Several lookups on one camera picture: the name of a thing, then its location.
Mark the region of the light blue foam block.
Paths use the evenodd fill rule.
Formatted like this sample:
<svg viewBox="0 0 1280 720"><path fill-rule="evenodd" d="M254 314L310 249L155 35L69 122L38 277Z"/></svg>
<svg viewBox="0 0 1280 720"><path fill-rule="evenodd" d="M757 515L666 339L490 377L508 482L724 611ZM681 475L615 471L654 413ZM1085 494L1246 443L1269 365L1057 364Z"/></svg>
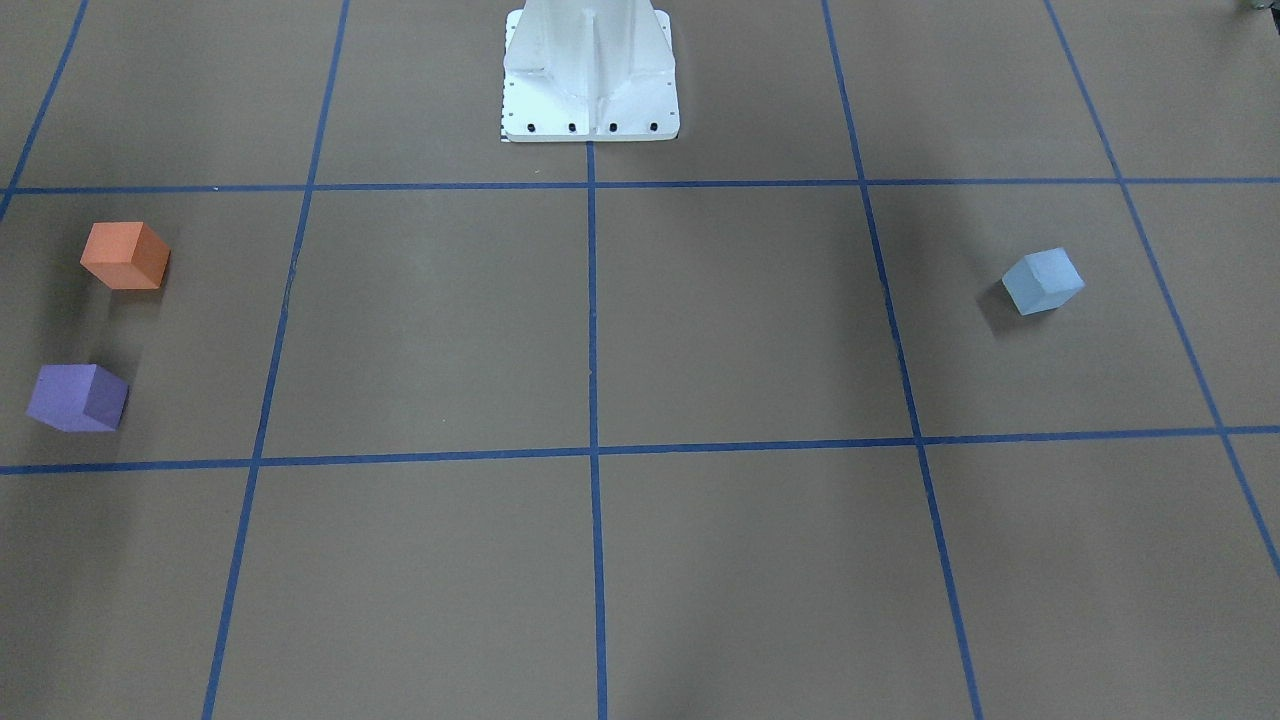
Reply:
<svg viewBox="0 0 1280 720"><path fill-rule="evenodd" d="M1062 247L1023 256L1004 273L1001 283L1021 316L1061 307L1085 288Z"/></svg>

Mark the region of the orange foam block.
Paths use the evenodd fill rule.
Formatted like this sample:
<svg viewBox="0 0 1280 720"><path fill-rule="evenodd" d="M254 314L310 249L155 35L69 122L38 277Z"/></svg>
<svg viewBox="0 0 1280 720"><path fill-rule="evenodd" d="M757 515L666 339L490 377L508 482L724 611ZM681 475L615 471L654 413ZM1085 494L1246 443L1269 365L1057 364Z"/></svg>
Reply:
<svg viewBox="0 0 1280 720"><path fill-rule="evenodd" d="M160 290L172 250L143 222L97 222L79 264L110 290Z"/></svg>

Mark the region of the purple foam block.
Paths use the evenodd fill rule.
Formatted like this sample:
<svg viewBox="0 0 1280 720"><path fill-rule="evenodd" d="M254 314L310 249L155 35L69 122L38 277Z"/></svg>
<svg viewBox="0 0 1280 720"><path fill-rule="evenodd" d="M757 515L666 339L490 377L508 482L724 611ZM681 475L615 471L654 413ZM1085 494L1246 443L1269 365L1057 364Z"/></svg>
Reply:
<svg viewBox="0 0 1280 720"><path fill-rule="evenodd" d="M44 365L26 415L61 432L114 432L129 391L125 380L96 364Z"/></svg>

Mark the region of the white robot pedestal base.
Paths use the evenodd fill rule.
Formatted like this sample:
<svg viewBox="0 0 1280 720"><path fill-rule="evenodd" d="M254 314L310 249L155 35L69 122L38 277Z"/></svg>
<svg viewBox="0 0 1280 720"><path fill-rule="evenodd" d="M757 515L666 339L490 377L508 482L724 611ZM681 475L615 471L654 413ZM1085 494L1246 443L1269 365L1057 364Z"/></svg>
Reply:
<svg viewBox="0 0 1280 720"><path fill-rule="evenodd" d="M507 14L504 29L502 141L678 137L667 12L649 1L526 1Z"/></svg>

